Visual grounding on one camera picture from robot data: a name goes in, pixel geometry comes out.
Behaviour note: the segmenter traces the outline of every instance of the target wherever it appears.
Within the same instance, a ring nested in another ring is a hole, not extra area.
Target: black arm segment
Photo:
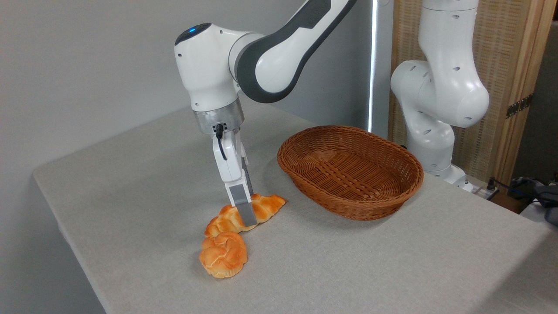
[[[277,93],[265,91],[256,79],[256,64],[260,57],[269,49],[288,39],[299,28],[314,28],[331,9],[331,0],[309,0],[293,17],[277,32],[248,44],[239,54],[235,66],[235,74],[242,91],[251,99],[261,103],[272,103],[285,98],[295,87],[300,73],[308,59],[322,42],[329,36],[341,20],[347,15],[357,0],[349,0],[335,20],[320,35],[304,54],[296,69],[291,83]]]

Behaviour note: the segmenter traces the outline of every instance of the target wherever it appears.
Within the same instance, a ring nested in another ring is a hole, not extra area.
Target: black cable
[[[226,160],[227,156],[225,155],[225,151],[223,150],[223,145],[221,144],[221,139],[223,138],[223,125],[218,124],[215,128],[215,136],[217,137],[217,142],[219,143],[219,150],[221,150],[221,155],[223,159]]]
[[[517,194],[525,195],[525,196],[527,196],[527,197],[530,197],[531,199],[535,199],[535,198],[536,198],[537,200],[545,201],[545,202],[550,202],[550,203],[555,203],[555,202],[556,202],[556,200],[554,200],[554,199],[548,199],[548,198],[544,198],[544,197],[540,197],[540,196],[535,196],[535,195],[532,195],[532,194],[529,194],[529,193],[525,193],[525,192],[516,190],[516,189],[514,189],[514,188],[512,188],[512,187],[510,187],[510,186],[508,186],[508,185],[506,185],[506,184],[503,184],[502,182],[496,180],[494,177],[491,177],[490,180],[493,180],[494,182],[498,183],[498,185],[501,185],[501,186],[504,187],[505,189],[508,189],[508,191],[512,191],[512,192],[515,192],[515,193],[517,193]]]

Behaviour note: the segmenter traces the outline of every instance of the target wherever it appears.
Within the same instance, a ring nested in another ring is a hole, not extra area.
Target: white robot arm
[[[489,103],[473,60],[478,2],[423,0],[418,43],[427,61],[405,61],[391,79],[407,125],[407,148],[427,173],[461,188],[465,173],[451,164],[451,125],[477,123]]]
[[[175,58],[200,131],[213,136],[219,174],[246,226],[257,224],[247,159],[240,141],[240,89],[271,103],[294,88],[308,58],[356,0],[307,0],[274,34],[233,31],[211,23],[189,28],[175,42]]]

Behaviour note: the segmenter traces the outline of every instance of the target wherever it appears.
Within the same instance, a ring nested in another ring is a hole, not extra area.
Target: wicker basket
[[[304,195],[353,220],[393,214],[424,178],[406,149],[349,126],[303,130],[281,145],[277,161]]]

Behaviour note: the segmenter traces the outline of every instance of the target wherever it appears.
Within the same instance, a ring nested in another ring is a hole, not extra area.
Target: bread roll
[[[223,232],[201,243],[200,262],[215,278],[238,274],[248,261],[246,244],[236,232]]]
[[[279,209],[287,202],[280,196],[261,196],[260,194],[252,195],[252,207],[258,223],[268,221],[271,216],[275,215]],[[242,223],[238,209],[234,206],[227,205],[221,209],[219,215],[213,218],[205,229],[206,237],[215,237],[225,231],[248,231],[255,226],[246,227]]]

